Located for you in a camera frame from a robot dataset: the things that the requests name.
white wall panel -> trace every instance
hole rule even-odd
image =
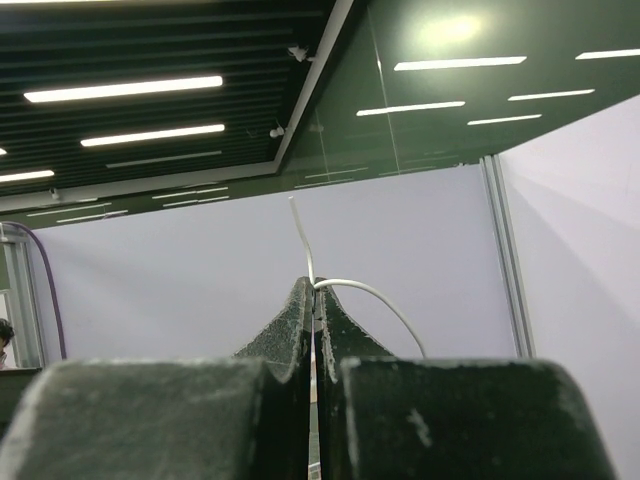
[[[500,155],[537,353],[640,471],[640,97]]]
[[[53,262],[70,356],[233,353],[279,311],[295,279],[306,275],[288,196],[39,230]],[[360,280],[385,292],[413,320],[434,356],[514,355],[478,166],[295,196],[317,275]],[[41,265],[36,270],[52,345]],[[337,292],[388,348],[419,355],[376,298],[346,288]]]

black slatted ceiling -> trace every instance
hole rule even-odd
[[[272,161],[334,0],[0,5],[0,195]],[[31,104],[28,91],[221,75],[219,88]],[[84,148],[86,138],[224,123],[222,133]],[[220,155],[203,156],[222,151]],[[107,168],[154,158],[160,163]]]

white cable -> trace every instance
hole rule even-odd
[[[416,331],[413,329],[413,327],[411,326],[411,322],[409,322],[409,320],[407,319],[407,317],[405,317],[405,315],[400,311],[400,309],[391,301],[391,299],[389,297],[387,297],[385,294],[383,294],[382,292],[376,290],[373,287],[370,287],[369,285],[362,283],[362,282],[356,282],[354,280],[342,280],[339,278],[333,278],[331,280],[322,280],[321,282],[316,283],[313,288],[315,288],[316,290],[321,289],[322,287],[329,287],[331,285],[341,285],[343,287],[353,287],[353,288],[359,288],[360,290],[364,290],[365,292],[369,292],[371,295],[374,295],[376,297],[378,297],[380,300],[382,300],[385,305],[387,307],[389,307],[391,309],[391,311],[393,313],[396,314],[396,316],[400,319],[400,321],[402,323],[404,323],[404,326],[407,327],[407,330],[409,330],[409,333],[411,334],[411,336],[413,337],[413,339],[416,341],[416,343],[418,344],[418,348],[420,348],[420,353],[422,354],[422,356],[426,359],[427,358],[427,351],[424,348],[424,345],[422,344],[422,341],[420,340],[420,337],[418,337],[418,334],[416,333]]]
[[[295,198],[289,197],[289,205],[291,205],[291,213],[293,213],[293,219],[296,222],[296,228],[298,229],[300,240],[302,240],[304,251],[307,254],[307,266],[309,267],[309,280],[311,280],[311,285],[315,286],[316,277],[313,273],[313,257],[311,256],[311,247],[309,246],[309,241],[307,240],[307,236],[304,234],[304,228],[302,228],[302,222],[300,221],[300,215],[298,215],[298,207],[296,207]]]
[[[409,333],[413,337],[413,339],[418,344],[418,348],[420,349],[420,353],[426,359],[427,358],[427,350],[424,347],[424,344],[418,337],[418,334],[411,326],[411,322],[409,319],[400,311],[400,309],[391,301],[389,297],[384,295],[382,292],[376,290],[375,288],[362,283],[356,282],[355,280],[343,280],[339,278],[333,278],[330,280],[322,280],[316,283],[316,277],[313,273],[313,256],[311,255],[311,246],[309,245],[309,241],[307,240],[307,236],[304,233],[304,229],[302,228],[302,222],[300,221],[300,215],[298,214],[298,208],[296,207],[296,201],[293,197],[289,197],[289,204],[291,205],[291,212],[293,213],[293,219],[296,223],[296,228],[298,229],[298,234],[300,235],[300,240],[302,240],[302,244],[304,245],[305,253],[307,254],[307,266],[309,267],[309,279],[311,280],[311,284],[315,290],[320,290],[323,287],[329,287],[332,285],[339,285],[343,287],[353,287],[359,288],[360,290],[364,290],[365,292],[369,292],[370,294],[378,297],[382,302],[391,309],[393,313],[400,319],[400,321],[407,327]]]

ceiling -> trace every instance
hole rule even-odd
[[[300,132],[285,175],[300,188],[475,163],[638,95],[640,56],[576,57],[640,49],[639,21],[637,0],[372,0]],[[395,70],[401,62],[513,56],[526,60]],[[508,101],[585,89],[595,91]],[[367,109],[455,101],[465,104],[356,116]],[[541,117],[468,125],[525,115]]]
[[[0,196],[270,162],[334,0],[0,5]],[[30,103],[26,92],[219,75],[223,85]],[[224,124],[224,132],[83,147],[84,139]]]

